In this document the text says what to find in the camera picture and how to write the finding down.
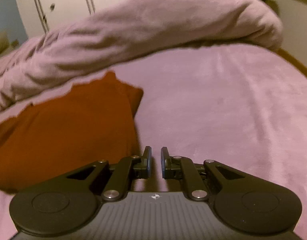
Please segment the rust orange knit cardigan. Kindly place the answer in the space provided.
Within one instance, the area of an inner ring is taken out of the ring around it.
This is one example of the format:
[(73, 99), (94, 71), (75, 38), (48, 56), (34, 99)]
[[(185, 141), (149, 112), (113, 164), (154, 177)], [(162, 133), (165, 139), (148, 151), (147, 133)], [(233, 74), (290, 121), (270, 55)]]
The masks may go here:
[(139, 152), (143, 90), (108, 72), (0, 123), (0, 190), (17, 192), (97, 160)]

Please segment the lilac bed sheet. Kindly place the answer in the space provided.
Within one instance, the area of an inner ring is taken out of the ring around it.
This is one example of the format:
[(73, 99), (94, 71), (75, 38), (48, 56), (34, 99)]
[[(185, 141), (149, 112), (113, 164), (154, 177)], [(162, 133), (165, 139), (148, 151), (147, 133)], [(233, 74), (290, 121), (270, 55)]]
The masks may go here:
[(161, 176), (160, 149), (201, 163), (213, 159), (282, 185), (303, 211), (296, 233), (307, 239), (307, 79), (280, 56), (230, 44), (161, 51), (111, 67), (144, 90), (136, 114), (153, 171), (136, 190), (175, 191)]

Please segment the lilac rolled duvet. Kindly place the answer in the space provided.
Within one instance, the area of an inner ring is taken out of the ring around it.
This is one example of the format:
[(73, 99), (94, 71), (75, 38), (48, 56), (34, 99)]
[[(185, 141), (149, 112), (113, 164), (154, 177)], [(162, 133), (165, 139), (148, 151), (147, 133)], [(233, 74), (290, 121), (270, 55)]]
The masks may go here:
[(68, 80), (194, 41), (276, 50), (283, 26), (261, 0), (127, 0), (34, 37), (0, 58), (0, 112)]

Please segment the grey upholstered headboard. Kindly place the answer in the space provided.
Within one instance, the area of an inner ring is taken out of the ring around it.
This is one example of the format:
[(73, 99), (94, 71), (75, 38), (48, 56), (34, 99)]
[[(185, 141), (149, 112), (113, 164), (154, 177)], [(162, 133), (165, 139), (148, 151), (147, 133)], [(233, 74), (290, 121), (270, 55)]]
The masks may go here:
[(0, 55), (10, 46), (6, 31), (0, 32)]

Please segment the grey desk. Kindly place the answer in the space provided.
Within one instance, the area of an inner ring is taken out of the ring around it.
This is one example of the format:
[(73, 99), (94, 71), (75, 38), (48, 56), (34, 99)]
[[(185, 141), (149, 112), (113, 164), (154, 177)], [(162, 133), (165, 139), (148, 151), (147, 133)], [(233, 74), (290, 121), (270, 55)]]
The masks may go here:
[(284, 26), (282, 49), (307, 68), (307, 0), (274, 0)]

